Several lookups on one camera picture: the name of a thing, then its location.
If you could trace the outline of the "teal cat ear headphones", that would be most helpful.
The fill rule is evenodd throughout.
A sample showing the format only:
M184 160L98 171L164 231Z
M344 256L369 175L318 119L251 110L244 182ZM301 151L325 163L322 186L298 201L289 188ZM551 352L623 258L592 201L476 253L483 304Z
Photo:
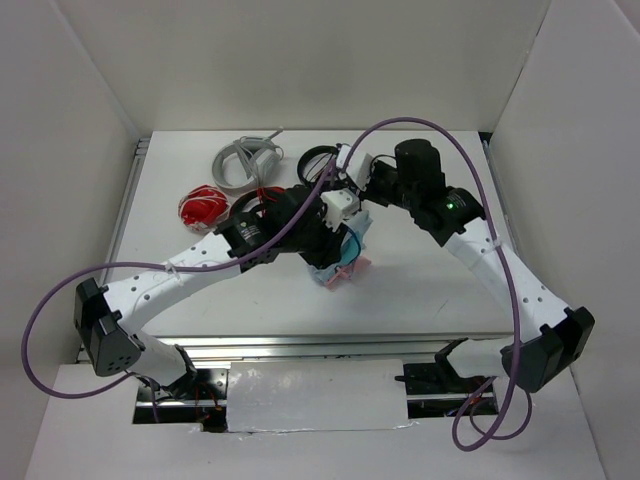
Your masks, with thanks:
M338 261L338 265L346 265L360 257L364 249L364 236L371 224L370 214L366 210L358 212L342 223L346 228L346 233L342 240L341 259Z

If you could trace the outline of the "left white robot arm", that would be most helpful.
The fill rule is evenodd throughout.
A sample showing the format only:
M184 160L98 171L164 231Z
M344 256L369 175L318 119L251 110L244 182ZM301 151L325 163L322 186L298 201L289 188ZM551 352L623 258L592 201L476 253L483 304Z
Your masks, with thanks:
M75 323L95 374L128 372L173 398L189 396L197 370L186 350L145 333L144 326L191 295L271 263L282 253L298 254L318 269L337 263L348 232L342 223L358 207L346 190L313 197L308 188L296 185L261 207L230 215L157 270L104 286L94 279L81 282Z

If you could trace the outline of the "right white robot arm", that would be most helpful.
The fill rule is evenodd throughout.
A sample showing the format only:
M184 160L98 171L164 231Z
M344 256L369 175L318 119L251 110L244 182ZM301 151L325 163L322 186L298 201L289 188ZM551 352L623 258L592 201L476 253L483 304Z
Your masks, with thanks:
M405 140L395 146L394 158L394 166L374 164L365 199L408 211L516 323L510 337L462 338L438 352L438 385L454 392L471 377L507 376L520 389L538 392L581 356L593 315L557 297L499 239L483 205L469 191L447 185L440 153L429 141Z

